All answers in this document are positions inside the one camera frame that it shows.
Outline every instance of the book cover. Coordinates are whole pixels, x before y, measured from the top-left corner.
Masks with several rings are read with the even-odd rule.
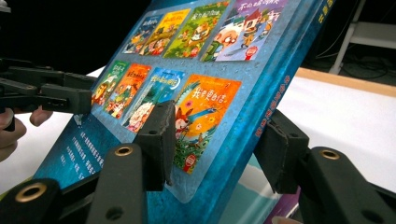
[[[202,61],[254,60],[287,2],[237,0]]]
[[[99,84],[92,95],[92,104],[103,105],[119,83],[122,75],[128,69],[129,63],[115,61],[108,73],[101,77]]]
[[[190,9],[186,8],[166,13],[148,41],[146,41],[146,44],[140,50],[139,54],[161,55],[189,12]]]
[[[217,4],[218,2],[223,1],[157,0],[152,1],[143,15],[146,18],[183,12],[180,18],[187,18],[191,8]],[[239,0],[230,0],[230,4],[224,10],[224,15],[230,15],[234,6],[240,2]],[[276,25],[271,28],[269,35],[265,37],[265,42],[261,45],[260,50],[255,52],[254,57],[252,55],[254,60],[203,62],[200,57],[151,57],[153,51],[150,50],[154,46],[151,42],[155,43],[161,38],[166,38],[163,37],[163,34],[166,34],[168,30],[172,30],[172,34],[175,34],[177,27],[182,26],[184,19],[176,20],[178,17],[175,15],[172,17],[173,20],[170,19],[171,17],[163,17],[163,21],[153,32],[152,41],[146,43],[146,46],[151,44],[151,47],[148,48],[148,54],[123,53],[124,46],[131,40],[139,25],[133,27],[130,35],[120,44],[120,48],[115,52],[92,87],[93,91],[96,92],[96,89],[102,83],[109,84],[109,81],[116,80],[115,77],[110,78],[110,75],[114,73],[115,63],[125,64],[124,69],[120,69],[118,73],[121,76],[124,76],[131,64],[140,63],[151,66],[152,69],[148,72],[148,77],[136,92],[136,96],[129,107],[124,110],[118,119],[108,114],[103,109],[104,106],[97,103],[92,104],[91,114],[76,115],[69,121],[58,141],[50,150],[49,155],[36,171],[34,178],[54,178],[60,183],[62,189],[73,188],[80,179],[101,170],[103,157],[110,148],[120,143],[133,142],[136,133],[125,126],[127,122],[129,123],[127,118],[131,117],[135,109],[137,111],[144,103],[149,103],[154,98],[157,99],[157,97],[151,97],[156,94],[151,95],[150,92],[153,91],[151,91],[149,85],[150,81],[154,80],[154,71],[158,76],[156,68],[178,71],[184,74],[177,82],[179,89],[170,91],[169,94],[172,96],[168,98],[180,102],[177,106],[181,107],[181,115],[186,115],[189,111],[188,98],[192,98],[192,95],[182,92],[187,87],[191,89],[191,94],[198,93],[198,90],[200,90],[198,89],[199,86],[194,88],[194,82],[190,78],[201,76],[199,81],[200,85],[202,84],[202,92],[205,91],[206,96],[211,91],[207,88],[209,85],[204,84],[206,80],[216,80],[214,82],[220,85],[227,80],[234,91],[225,91],[227,92],[225,99],[228,103],[222,107],[219,117],[212,119],[218,122],[218,125],[216,130],[211,133],[210,141],[207,141],[207,144],[203,147],[205,150],[202,150],[199,160],[192,162],[191,158],[176,157],[175,161],[184,160],[184,164],[187,162],[192,166],[187,169],[185,166],[174,162],[170,176],[172,186],[166,184],[163,191],[147,192],[148,223],[218,223],[244,168],[248,164],[254,147],[262,135],[267,120],[271,118],[277,104],[292,81],[295,72],[328,15],[333,1],[246,0],[245,3],[247,6],[284,4],[282,5],[281,15],[276,20]],[[207,43],[210,43],[219,33],[226,19],[226,17],[220,17],[218,25],[213,28]],[[213,87],[213,95],[215,92],[219,96],[221,91],[221,87]],[[196,105],[193,103],[194,109],[189,116],[210,108],[208,107],[210,104],[204,100],[201,103],[203,104]],[[149,113],[149,110],[150,104],[146,104],[138,112],[141,113],[139,115],[143,121],[143,115]],[[210,111],[205,113],[208,113],[206,117],[208,119],[210,115],[215,115]],[[187,126],[188,132],[196,131],[197,127],[199,129],[199,120],[192,119],[192,121],[190,127]],[[186,131],[178,132],[175,137],[182,138]],[[199,143],[199,141],[203,143],[203,139],[200,139],[197,132],[186,135],[184,139],[187,140],[187,137],[191,137],[189,139],[191,141],[197,140],[192,142],[193,145]]]
[[[137,96],[134,106],[126,112],[122,126],[133,133],[138,133],[156,104],[175,98],[175,92],[180,89],[180,82],[184,76],[184,72],[156,67],[148,84]]]
[[[196,57],[228,5],[229,1],[224,1],[196,7],[163,57]]]
[[[192,74],[177,97],[174,164],[187,174],[204,154],[240,81]]]
[[[129,42],[126,43],[123,53],[139,53],[148,41],[150,35],[157,27],[163,15],[146,17],[142,24],[132,34]]]
[[[133,63],[108,97],[103,109],[112,117],[119,119],[134,99],[150,69],[151,66]]]

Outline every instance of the blue book cover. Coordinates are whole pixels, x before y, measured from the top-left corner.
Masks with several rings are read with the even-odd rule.
[[[184,27],[184,19],[195,8],[222,2],[152,1],[92,86],[92,92],[99,94],[97,98],[110,88],[105,98],[92,100],[91,114],[70,119],[34,178],[54,178],[65,189],[99,172],[110,148],[134,141],[136,130],[144,125],[153,105],[173,99],[177,101],[176,111],[181,110],[179,120],[175,120],[176,138],[184,142],[178,147],[187,148],[190,153],[178,150],[171,174],[172,186],[148,192],[148,223],[218,223],[267,120],[333,4],[333,0],[230,0],[197,57],[160,57],[168,46],[157,42],[166,39],[166,43],[172,43],[178,38],[176,34]],[[238,12],[240,8],[257,10],[245,14],[243,10]],[[143,47],[150,54],[124,52],[142,21],[170,14],[172,17],[162,16],[163,20]],[[244,58],[203,60],[229,19],[233,18],[236,24],[240,16],[244,18],[241,24],[259,29],[260,34],[270,16],[274,25],[257,48],[248,50],[243,46]],[[238,36],[245,32],[242,29]],[[112,93],[120,87],[122,78],[130,74],[133,64],[149,68],[146,78],[135,85],[133,92],[127,92],[128,99],[125,94],[116,93],[121,97],[116,98],[127,102],[127,106],[115,107],[117,113],[107,113],[106,102],[116,99],[111,97]],[[183,123],[180,118],[186,116],[190,120],[184,119]]]
[[[148,41],[157,24],[161,21],[163,15],[146,17],[142,24],[137,28],[130,37],[130,41],[125,44],[123,53],[139,53]]]

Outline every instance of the human hand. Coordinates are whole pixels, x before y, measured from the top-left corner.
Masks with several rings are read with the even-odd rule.
[[[15,109],[15,113],[21,113],[21,111]],[[38,127],[49,119],[52,113],[52,111],[43,110],[40,106],[37,110],[32,112],[30,122]],[[18,146],[18,139],[26,134],[26,127],[17,118],[15,118],[15,131],[4,131],[12,122],[13,117],[14,112],[10,108],[6,108],[6,111],[0,114],[0,161],[5,160],[15,151]]]

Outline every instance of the book spine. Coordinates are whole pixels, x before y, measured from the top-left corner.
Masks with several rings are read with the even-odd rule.
[[[274,53],[271,60],[267,63],[270,64],[269,67],[264,68],[262,72],[262,80],[257,81],[257,85],[254,87],[256,91],[260,91],[260,93],[255,93],[249,99],[247,99],[247,103],[244,105],[244,108],[254,108],[257,105],[262,105],[261,108],[264,108],[260,118],[258,120],[252,120],[250,122],[256,124],[256,129],[252,133],[248,133],[249,129],[247,127],[235,127],[235,129],[243,129],[247,131],[247,134],[244,136],[245,139],[241,139],[239,137],[230,137],[236,132],[230,131],[228,139],[233,139],[233,143],[228,143],[229,146],[241,146],[246,150],[244,153],[239,155],[239,157],[235,157],[234,159],[239,164],[247,164],[249,160],[250,153],[253,152],[254,147],[256,146],[262,132],[265,128],[267,121],[271,118],[274,113],[277,105],[282,99],[285,91],[287,90],[291,80],[293,79],[297,69],[303,62],[303,59],[306,53],[309,51],[310,46],[315,40],[318,31],[321,26],[325,22],[327,15],[330,13],[330,10],[334,4],[334,0],[322,0],[318,1],[302,1],[301,6],[295,12],[295,15],[304,15],[308,14],[309,16],[305,17],[301,22],[292,22],[290,23],[287,30],[292,30],[295,33],[286,35],[293,35],[293,37],[289,38],[289,43],[287,43],[288,49],[287,53],[279,53],[278,56]],[[285,48],[285,45],[282,43],[278,43],[274,52],[278,50],[282,51]],[[277,76],[279,79],[274,79],[271,86],[271,90],[264,90],[261,87],[263,80],[266,76]],[[265,98],[265,101],[259,97],[263,95],[267,95],[268,92],[271,93],[271,96]],[[249,116],[251,111],[241,111],[241,114],[244,114],[244,117],[254,118],[254,116]],[[219,214],[225,209],[225,205],[228,202],[230,195],[233,193],[233,189],[238,182],[238,177],[242,174],[245,165],[234,167],[230,173],[230,179],[227,181],[227,185],[224,188],[223,193],[219,197],[217,201],[217,206],[214,206],[214,211],[211,212],[210,217],[207,220],[218,220],[220,218]]]

